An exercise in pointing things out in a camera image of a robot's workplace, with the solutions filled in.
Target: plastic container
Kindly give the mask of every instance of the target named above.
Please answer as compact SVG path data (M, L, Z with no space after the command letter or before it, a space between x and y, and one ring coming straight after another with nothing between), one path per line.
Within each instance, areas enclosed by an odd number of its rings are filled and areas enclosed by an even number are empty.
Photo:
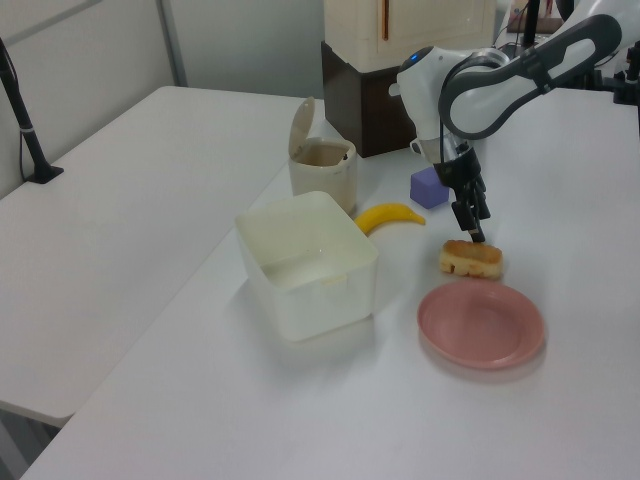
M307 138L315 100L307 98L298 108L289 135L289 177L294 195L327 192L351 213L356 206L358 155L356 147L341 138Z
M327 193L244 213L236 229L250 284L287 340L371 314L378 251Z
M495 12L496 0L324 0L324 39L345 62L368 73L400 66L428 45L489 46Z

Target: plate rim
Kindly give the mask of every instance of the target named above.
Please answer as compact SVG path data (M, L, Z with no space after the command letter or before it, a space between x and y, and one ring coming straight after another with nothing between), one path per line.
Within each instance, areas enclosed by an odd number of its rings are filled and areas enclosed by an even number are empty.
M465 359L464 357L454 355L442 349L437 343L433 342L429 338L429 336L426 334L425 328L423 327L424 320L422 319L423 315L421 315L424 309L423 306L439 291L460 288L461 285L463 284L491 285L492 287L495 287L498 290L510 291L520 296L521 298L523 298L529 304L529 306L532 307L533 312L535 313L535 315L532 316L529 320L527 320L527 322L529 323L534 322L539 326L539 330L540 330L540 334L538 338L536 338L536 342L532 346L532 348L525 351L515 361L509 361L509 359L513 357L513 355L517 352L517 350L515 350L510 355L500 358L498 360L482 361L482 360L468 360L468 359ZM529 361L531 358L533 358L540 351L540 349L544 346L546 342L547 329L546 329L545 321L544 321L544 318L542 317L542 314L540 313L540 310L535 305L535 303L533 303L533 301L529 297L527 297L524 293L522 293L521 291L513 287L504 285L502 283L493 282L491 280L486 280L486 279L461 279L461 280L453 281L451 283L440 285L432 289L420 301L420 304L418 305L418 310L416 312L416 317L418 321L418 329L420 330L420 336L422 340L425 341L431 348L433 348L439 355L458 365L462 365L468 368L474 368L478 370L499 370L499 369L510 368L510 367L515 367L517 365L521 365Z

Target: white table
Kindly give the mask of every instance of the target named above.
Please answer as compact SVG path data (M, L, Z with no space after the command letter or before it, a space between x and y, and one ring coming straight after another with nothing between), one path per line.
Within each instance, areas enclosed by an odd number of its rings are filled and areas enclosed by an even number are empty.
M546 320L531 362L476 371L421 341L420 299L456 281L439 248L465 236L446 206L372 234L372 318L299 344L271 328L231 232L24 479L637 478L636 110L557 90L477 150L503 281ZM360 167L362 210L410 203L425 165L403 150ZM283 167L254 207L288 195Z
M0 408L84 404L281 167L299 103L162 88L0 202Z

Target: white box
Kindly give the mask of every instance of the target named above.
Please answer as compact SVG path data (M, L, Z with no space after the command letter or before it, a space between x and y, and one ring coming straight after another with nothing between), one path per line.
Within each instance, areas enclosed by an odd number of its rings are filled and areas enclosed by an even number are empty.
M360 73L397 67L433 45L489 47L496 0L324 0L325 42Z
M378 251L328 194L236 218L249 281L280 334L303 340L373 311Z

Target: clear plastic bin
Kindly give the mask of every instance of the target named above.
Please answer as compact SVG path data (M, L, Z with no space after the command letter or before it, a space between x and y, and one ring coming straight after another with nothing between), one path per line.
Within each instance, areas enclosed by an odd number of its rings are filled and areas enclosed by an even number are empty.
M292 341L371 314L378 251L324 192L236 218L249 281L280 334Z

